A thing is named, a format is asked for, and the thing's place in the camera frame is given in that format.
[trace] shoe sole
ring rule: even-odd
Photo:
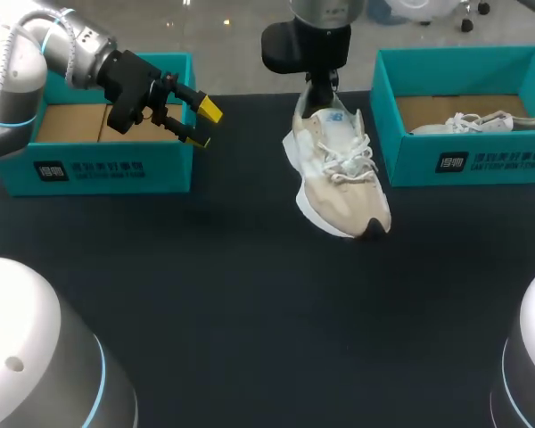
[[[299,156],[296,150],[295,138],[293,137],[293,132],[290,132],[283,141],[285,154],[289,159],[289,162],[292,164],[292,167],[300,174],[299,169]],[[383,236],[386,236],[386,231],[384,230],[383,225],[376,218],[371,218],[366,227],[365,233],[361,236],[352,236],[347,235],[344,232],[340,231],[336,227],[327,223],[311,206],[307,195],[305,194],[305,179],[301,176],[301,187],[297,196],[295,197],[295,202],[299,207],[303,216],[313,223],[315,226],[321,230],[327,232],[330,235],[339,236],[341,238],[350,238],[350,239],[360,239],[360,240],[377,240]]]

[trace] shoe tongue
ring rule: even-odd
[[[316,111],[313,116],[317,116],[321,121],[321,128],[325,134],[324,145],[337,152],[349,150],[357,133],[346,111],[323,109]]]
[[[514,118],[510,114],[496,113],[476,120],[482,132],[509,132],[514,129]]]

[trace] black logo on box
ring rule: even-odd
[[[70,181],[63,164],[58,160],[34,162],[34,168],[42,181]]]
[[[468,152],[446,152],[440,155],[436,172],[462,172],[467,162]]]

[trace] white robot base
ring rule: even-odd
[[[37,272],[0,259],[0,428],[136,428],[117,361]]]
[[[535,428],[535,279],[503,349],[490,412],[495,428]]]

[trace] teal box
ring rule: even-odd
[[[189,53],[140,53],[163,71],[179,74],[179,82],[195,88]],[[36,118],[35,140],[48,104],[107,104],[101,90],[75,90],[60,76],[50,73],[44,101]],[[183,104],[182,122],[194,125],[196,116],[188,106],[169,97],[168,103]],[[0,160],[0,178],[12,196],[184,193],[189,192],[193,147],[179,141],[109,143],[30,143]],[[44,177],[46,168],[56,177]]]
[[[518,95],[535,117],[535,46],[381,50],[371,91],[393,186],[535,183],[535,131],[410,135],[395,97],[420,95]]]

